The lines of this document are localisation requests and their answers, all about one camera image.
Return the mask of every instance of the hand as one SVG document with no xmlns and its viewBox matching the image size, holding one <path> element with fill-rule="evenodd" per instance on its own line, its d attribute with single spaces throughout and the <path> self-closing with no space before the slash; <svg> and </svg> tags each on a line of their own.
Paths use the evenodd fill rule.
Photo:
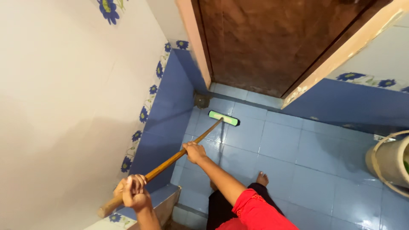
<svg viewBox="0 0 409 230">
<path fill-rule="evenodd" d="M 151 196 L 144 188 L 146 178 L 143 175 L 131 175 L 126 180 L 122 179 L 118 187 L 123 187 L 121 190 L 118 187 L 115 189 L 122 191 L 122 199 L 125 207 L 131 207 L 136 213 L 139 213 L 144 208 L 152 208 Z"/>
<path fill-rule="evenodd" d="M 198 164 L 198 161 L 207 157 L 203 145 L 198 145 L 196 142 L 189 141 L 182 144 L 183 148 L 187 150 L 187 159 L 193 164 Z"/>
</svg>

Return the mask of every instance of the wooden door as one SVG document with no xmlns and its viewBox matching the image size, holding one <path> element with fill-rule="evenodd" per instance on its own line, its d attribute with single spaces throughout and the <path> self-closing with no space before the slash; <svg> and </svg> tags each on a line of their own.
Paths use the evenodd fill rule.
<svg viewBox="0 0 409 230">
<path fill-rule="evenodd" d="M 198 0 L 193 5 L 213 80 L 282 97 L 374 2 Z"/>
</svg>

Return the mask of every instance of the mop head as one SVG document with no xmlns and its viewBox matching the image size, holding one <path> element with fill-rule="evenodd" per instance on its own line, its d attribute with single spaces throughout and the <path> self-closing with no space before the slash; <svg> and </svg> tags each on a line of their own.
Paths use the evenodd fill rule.
<svg viewBox="0 0 409 230">
<path fill-rule="evenodd" d="M 236 119 L 234 117 L 229 117 L 229 116 L 223 115 L 221 113 L 217 113 L 217 112 L 215 112 L 213 110 L 211 110 L 209 112 L 209 117 L 217 119 L 217 120 L 219 120 L 222 117 L 223 121 L 228 123 L 228 124 L 231 124 L 231 125 L 234 125 L 234 126 L 240 125 L 240 121 L 238 119 Z"/>
</svg>

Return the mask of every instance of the wooden mop handle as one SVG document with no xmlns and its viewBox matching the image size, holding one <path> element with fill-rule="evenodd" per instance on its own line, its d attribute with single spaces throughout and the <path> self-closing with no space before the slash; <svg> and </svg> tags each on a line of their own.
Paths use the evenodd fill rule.
<svg viewBox="0 0 409 230">
<path fill-rule="evenodd" d="M 194 142 L 199 143 L 201 140 L 203 140 L 220 122 L 223 121 L 223 118 L 220 118 L 212 127 L 210 127 L 204 134 L 200 135 Z M 186 153 L 186 149 L 183 148 L 179 152 L 177 152 L 175 155 L 173 155 L 171 158 L 169 158 L 167 161 L 163 162 L 161 165 L 156 167 L 154 170 L 152 170 L 150 173 L 146 174 L 146 183 L 149 183 L 151 180 L 153 180 L 157 175 L 159 175 L 163 170 L 168 168 L 170 165 L 172 165 L 174 162 L 176 162 L 179 158 L 181 158 L 184 154 Z M 103 204 L 97 211 L 97 214 L 101 218 L 107 217 L 109 214 L 111 214 L 117 207 L 122 205 L 124 202 L 122 200 L 122 193 L 118 196 L 115 196 L 112 198 L 110 201 L 107 203 Z"/>
</svg>

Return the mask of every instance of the floor mop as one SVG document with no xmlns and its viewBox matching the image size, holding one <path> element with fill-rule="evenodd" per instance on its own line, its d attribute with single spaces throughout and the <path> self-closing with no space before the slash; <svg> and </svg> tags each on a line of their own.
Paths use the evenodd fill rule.
<svg viewBox="0 0 409 230">
<path fill-rule="evenodd" d="M 200 135 L 200 137 L 196 138 L 194 142 L 199 143 L 201 140 L 203 140 L 219 123 L 225 122 L 228 124 L 231 124 L 233 126 L 238 126 L 240 125 L 240 121 L 234 117 L 229 117 L 224 114 L 215 112 L 211 110 L 209 112 L 209 117 L 217 119 L 216 123 L 210 127 L 204 134 Z M 181 158 L 184 154 L 186 154 L 186 149 L 183 148 L 179 152 L 177 152 L 175 155 L 173 155 L 171 158 L 169 158 L 167 161 L 163 162 L 161 165 L 156 167 L 156 169 L 152 170 L 150 173 L 146 174 L 146 182 L 149 183 L 153 178 L 155 178 L 157 175 L 159 175 L 161 172 L 163 172 L 167 167 L 171 166 L 174 162 L 176 162 L 179 158 Z M 102 205 L 98 211 L 97 214 L 101 218 L 105 218 L 108 215 L 110 215 L 117 207 L 123 204 L 122 201 L 122 194 L 119 194 L 118 196 L 114 197 L 111 199 L 109 202 L 105 203 Z"/>
</svg>

